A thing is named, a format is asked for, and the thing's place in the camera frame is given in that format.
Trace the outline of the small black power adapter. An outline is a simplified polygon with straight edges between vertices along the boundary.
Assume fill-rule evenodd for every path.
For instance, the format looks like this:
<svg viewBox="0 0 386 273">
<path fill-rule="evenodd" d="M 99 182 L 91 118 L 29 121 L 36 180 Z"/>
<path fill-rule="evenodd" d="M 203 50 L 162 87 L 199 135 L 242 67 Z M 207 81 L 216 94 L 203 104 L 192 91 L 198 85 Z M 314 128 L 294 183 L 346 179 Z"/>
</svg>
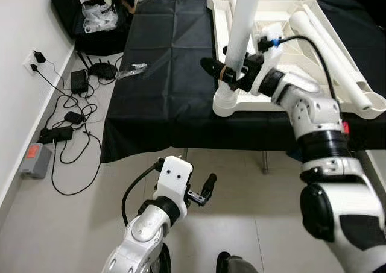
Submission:
<svg viewBox="0 0 386 273">
<path fill-rule="evenodd" d="M 85 115 L 82 113 L 77 113 L 76 111 L 67 111 L 63 120 L 66 122 L 71 122 L 72 124 L 82 124 L 85 121 Z"/>
</svg>

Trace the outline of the white wall socket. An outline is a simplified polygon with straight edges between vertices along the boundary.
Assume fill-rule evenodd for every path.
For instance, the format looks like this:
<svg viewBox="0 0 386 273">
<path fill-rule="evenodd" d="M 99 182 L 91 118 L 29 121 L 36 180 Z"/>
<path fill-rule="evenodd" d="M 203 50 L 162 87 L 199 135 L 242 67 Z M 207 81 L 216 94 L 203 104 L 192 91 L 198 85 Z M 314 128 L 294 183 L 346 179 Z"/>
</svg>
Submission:
<svg viewBox="0 0 386 273">
<path fill-rule="evenodd" d="M 37 73 L 32 73 L 30 71 L 30 63 L 35 63 L 35 64 L 38 64 L 38 67 L 41 66 L 41 64 L 44 64 L 44 63 L 36 63 L 34 57 L 33 57 L 33 51 L 35 50 L 30 50 L 27 54 L 27 57 L 25 57 L 25 59 L 22 61 L 22 66 L 25 68 L 25 70 L 27 70 L 28 74 L 30 75 L 37 75 Z"/>
</svg>

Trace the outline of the clear plastic wrapper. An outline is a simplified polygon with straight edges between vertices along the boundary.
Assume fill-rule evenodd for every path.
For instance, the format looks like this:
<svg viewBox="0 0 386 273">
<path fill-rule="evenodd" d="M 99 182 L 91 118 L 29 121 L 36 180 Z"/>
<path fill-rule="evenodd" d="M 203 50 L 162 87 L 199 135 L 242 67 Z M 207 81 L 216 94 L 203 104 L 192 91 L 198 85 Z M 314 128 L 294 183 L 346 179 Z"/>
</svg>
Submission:
<svg viewBox="0 0 386 273">
<path fill-rule="evenodd" d="M 127 70 L 121 70 L 115 75 L 115 80 L 124 80 L 125 78 L 135 78 L 147 70 L 148 64 L 132 64 Z"/>
</svg>

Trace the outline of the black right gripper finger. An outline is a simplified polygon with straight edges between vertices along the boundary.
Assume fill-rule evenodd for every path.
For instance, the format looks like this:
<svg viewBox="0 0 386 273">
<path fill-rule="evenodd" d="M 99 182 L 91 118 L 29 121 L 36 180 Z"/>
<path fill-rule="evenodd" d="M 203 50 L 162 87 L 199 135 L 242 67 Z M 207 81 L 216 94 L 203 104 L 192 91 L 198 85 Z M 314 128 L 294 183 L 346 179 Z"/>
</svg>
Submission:
<svg viewBox="0 0 386 273">
<path fill-rule="evenodd" d="M 200 66 L 207 74 L 229 86 L 236 86 L 239 83 L 238 73 L 215 58 L 202 58 Z"/>
</svg>

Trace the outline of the white plastic table top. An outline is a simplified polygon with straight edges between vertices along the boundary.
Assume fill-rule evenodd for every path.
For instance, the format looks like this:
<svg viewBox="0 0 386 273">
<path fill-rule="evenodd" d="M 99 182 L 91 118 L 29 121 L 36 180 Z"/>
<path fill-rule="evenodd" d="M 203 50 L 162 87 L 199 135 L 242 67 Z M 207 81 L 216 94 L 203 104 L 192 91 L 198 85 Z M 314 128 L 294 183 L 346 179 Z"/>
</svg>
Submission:
<svg viewBox="0 0 386 273">
<path fill-rule="evenodd" d="M 214 22 L 215 49 L 217 49 L 214 58 L 224 63 L 226 52 L 223 49 L 229 44 L 232 6 L 230 5 L 230 0 L 207 0 L 206 6 L 212 12 L 212 20 Z M 323 38 L 328 42 L 328 45 L 333 47 L 340 61 L 348 64 L 350 74 L 355 78 L 359 90 L 372 102 L 372 107 L 367 110 L 358 111 L 351 102 L 347 92 L 332 77 L 332 86 L 337 94 L 336 99 L 340 103 L 340 110 L 345 111 L 345 113 L 354 113 L 364 119 L 374 119 L 384 114 L 386 112 L 386 99 L 370 88 L 364 73 L 356 66 L 355 59 L 353 59 L 349 49 L 345 48 L 344 42 L 338 36 L 338 29 L 333 28 L 317 0 L 259 0 L 247 53 L 258 53 L 253 44 L 253 40 L 256 38 L 255 34 L 258 33 L 260 28 L 270 24 L 281 24 L 284 37 L 300 34 L 290 23 L 290 17 L 296 11 L 305 11 L 311 17 L 312 24 L 319 28 L 319 30 L 323 30 Z M 320 58 L 316 55 L 311 45 L 303 40 L 293 40 L 282 44 L 281 47 L 284 49 L 284 53 L 278 64 L 279 69 L 318 82 L 322 91 L 329 95 L 330 89 L 326 82 Z M 227 117 L 234 114 L 235 111 L 282 110 L 278 105 L 274 105 L 271 102 L 270 97 L 255 96 L 251 92 L 244 92 L 242 89 L 237 89 L 236 91 L 238 97 L 235 107 L 229 110 L 226 108 L 224 110 L 217 110 L 212 105 L 212 110 L 216 115 Z"/>
</svg>

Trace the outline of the large black power adapter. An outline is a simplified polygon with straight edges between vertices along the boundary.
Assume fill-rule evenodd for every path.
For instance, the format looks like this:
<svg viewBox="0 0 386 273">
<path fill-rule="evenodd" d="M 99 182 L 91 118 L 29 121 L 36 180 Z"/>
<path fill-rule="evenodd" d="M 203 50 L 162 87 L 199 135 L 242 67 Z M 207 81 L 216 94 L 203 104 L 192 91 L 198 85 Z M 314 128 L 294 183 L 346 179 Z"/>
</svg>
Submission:
<svg viewBox="0 0 386 273">
<path fill-rule="evenodd" d="M 80 69 L 70 72 L 70 92 L 72 94 L 82 94 L 88 90 L 88 72 Z"/>
</svg>

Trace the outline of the black tablecloth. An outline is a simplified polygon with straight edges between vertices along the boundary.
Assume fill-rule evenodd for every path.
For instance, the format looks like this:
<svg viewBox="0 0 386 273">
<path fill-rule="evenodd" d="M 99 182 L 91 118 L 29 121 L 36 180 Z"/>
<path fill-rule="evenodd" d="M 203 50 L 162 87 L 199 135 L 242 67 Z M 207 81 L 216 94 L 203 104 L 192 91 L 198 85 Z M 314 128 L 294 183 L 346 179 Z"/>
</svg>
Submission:
<svg viewBox="0 0 386 273">
<path fill-rule="evenodd" d="M 216 116 L 216 83 L 200 66 L 214 55 L 212 16 L 206 0 L 138 3 L 121 70 L 146 63 L 135 78 L 114 83 L 104 121 L 101 162 L 174 148 L 297 149 L 284 111 L 238 111 Z M 369 86 L 386 97 L 384 31 L 357 0 L 318 0 Z M 386 149 L 386 114 L 371 121 L 344 114 L 353 150 Z"/>
</svg>

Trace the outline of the metal support table leg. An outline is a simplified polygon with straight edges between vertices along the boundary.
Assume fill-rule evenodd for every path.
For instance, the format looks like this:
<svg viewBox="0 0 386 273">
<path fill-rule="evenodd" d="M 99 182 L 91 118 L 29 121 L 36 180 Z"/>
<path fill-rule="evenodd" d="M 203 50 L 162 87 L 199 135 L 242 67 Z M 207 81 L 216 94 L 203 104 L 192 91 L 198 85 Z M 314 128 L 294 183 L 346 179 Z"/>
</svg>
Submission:
<svg viewBox="0 0 386 273">
<path fill-rule="evenodd" d="M 260 152 L 260 159 L 261 159 L 261 171 L 264 175 L 267 175 L 270 173 L 270 162 L 268 162 L 268 152 L 265 150 Z"/>
</svg>

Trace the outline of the black router with antennas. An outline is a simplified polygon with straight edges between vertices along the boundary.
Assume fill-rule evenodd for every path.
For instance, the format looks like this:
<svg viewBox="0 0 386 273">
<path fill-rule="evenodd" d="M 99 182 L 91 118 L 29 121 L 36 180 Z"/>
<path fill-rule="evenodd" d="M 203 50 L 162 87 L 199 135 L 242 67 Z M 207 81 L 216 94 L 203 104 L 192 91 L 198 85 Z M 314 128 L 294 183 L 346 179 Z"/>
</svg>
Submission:
<svg viewBox="0 0 386 273">
<path fill-rule="evenodd" d="M 110 61 L 101 61 L 101 58 L 97 59 L 97 63 L 92 63 L 88 55 L 84 57 L 80 51 L 76 51 L 75 53 L 84 64 L 89 77 L 94 75 L 95 77 L 105 78 L 106 80 L 116 80 L 118 67 L 115 64 L 110 63 Z"/>
</svg>

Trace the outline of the robot right leg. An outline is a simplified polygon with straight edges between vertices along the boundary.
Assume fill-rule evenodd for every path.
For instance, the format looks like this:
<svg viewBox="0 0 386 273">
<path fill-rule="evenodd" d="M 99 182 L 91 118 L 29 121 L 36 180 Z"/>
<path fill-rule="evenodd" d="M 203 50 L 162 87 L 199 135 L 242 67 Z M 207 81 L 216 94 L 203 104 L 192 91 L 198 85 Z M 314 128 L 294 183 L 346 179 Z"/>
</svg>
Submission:
<svg viewBox="0 0 386 273">
<path fill-rule="evenodd" d="M 215 273 L 259 273 L 259 271 L 242 257 L 222 251 L 216 259 Z"/>
</svg>

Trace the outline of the robot left leg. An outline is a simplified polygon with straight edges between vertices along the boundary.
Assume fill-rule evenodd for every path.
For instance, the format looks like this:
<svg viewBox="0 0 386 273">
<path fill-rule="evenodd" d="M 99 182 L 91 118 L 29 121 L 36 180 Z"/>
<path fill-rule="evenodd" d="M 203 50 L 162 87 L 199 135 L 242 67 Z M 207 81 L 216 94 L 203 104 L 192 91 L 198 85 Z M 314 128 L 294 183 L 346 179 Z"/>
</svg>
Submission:
<svg viewBox="0 0 386 273">
<path fill-rule="evenodd" d="M 151 265 L 151 273 L 171 273 L 170 251 L 165 243 L 162 245 L 157 260 Z"/>
</svg>

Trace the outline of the robot leg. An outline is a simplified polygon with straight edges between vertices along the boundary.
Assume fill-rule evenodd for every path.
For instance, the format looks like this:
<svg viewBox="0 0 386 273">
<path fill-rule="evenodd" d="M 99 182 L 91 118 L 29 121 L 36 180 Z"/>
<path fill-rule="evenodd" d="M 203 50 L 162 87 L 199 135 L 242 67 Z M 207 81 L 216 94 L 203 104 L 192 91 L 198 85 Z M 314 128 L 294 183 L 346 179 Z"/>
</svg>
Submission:
<svg viewBox="0 0 386 273">
<path fill-rule="evenodd" d="M 157 260 L 151 265 L 151 273 L 171 273 L 170 251 L 165 243 L 162 245 Z"/>
<path fill-rule="evenodd" d="M 222 251 L 216 259 L 215 273 L 259 273 L 259 271 L 242 257 Z"/>
</svg>

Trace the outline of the black power strip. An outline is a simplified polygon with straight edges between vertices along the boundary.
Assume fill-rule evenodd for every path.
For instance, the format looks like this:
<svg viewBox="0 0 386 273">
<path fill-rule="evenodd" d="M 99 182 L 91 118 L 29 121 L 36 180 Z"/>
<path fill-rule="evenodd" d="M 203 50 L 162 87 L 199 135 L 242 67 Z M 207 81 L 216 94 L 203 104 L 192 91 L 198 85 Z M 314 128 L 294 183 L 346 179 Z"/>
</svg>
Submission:
<svg viewBox="0 0 386 273">
<path fill-rule="evenodd" d="M 71 126 L 57 128 L 42 128 L 39 133 L 37 143 L 48 144 L 54 142 L 67 141 L 72 139 L 74 128 Z"/>
</svg>

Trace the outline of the black fabric bag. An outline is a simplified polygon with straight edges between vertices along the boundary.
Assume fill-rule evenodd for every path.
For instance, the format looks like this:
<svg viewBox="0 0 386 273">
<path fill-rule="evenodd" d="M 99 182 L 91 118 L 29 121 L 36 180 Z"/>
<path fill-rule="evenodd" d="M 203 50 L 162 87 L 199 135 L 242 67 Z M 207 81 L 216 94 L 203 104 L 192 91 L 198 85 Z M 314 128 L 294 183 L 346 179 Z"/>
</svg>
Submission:
<svg viewBox="0 0 386 273">
<path fill-rule="evenodd" d="M 84 29 L 85 4 L 80 0 L 51 0 L 55 15 L 67 36 L 74 40 L 75 52 L 89 56 L 105 57 L 124 52 L 130 31 L 130 13 L 123 5 L 110 7 L 118 14 L 118 27 L 108 31 L 91 31 Z"/>
</svg>

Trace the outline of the crumpled clear plastic bag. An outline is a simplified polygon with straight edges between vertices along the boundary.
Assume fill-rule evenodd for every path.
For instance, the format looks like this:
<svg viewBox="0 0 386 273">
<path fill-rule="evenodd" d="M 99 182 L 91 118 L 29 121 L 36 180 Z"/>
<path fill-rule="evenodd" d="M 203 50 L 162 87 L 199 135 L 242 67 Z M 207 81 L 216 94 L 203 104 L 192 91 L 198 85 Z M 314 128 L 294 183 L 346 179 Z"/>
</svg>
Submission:
<svg viewBox="0 0 386 273">
<path fill-rule="evenodd" d="M 111 31 L 119 26 L 119 14 L 112 5 L 84 5 L 82 14 L 85 33 Z"/>
</svg>

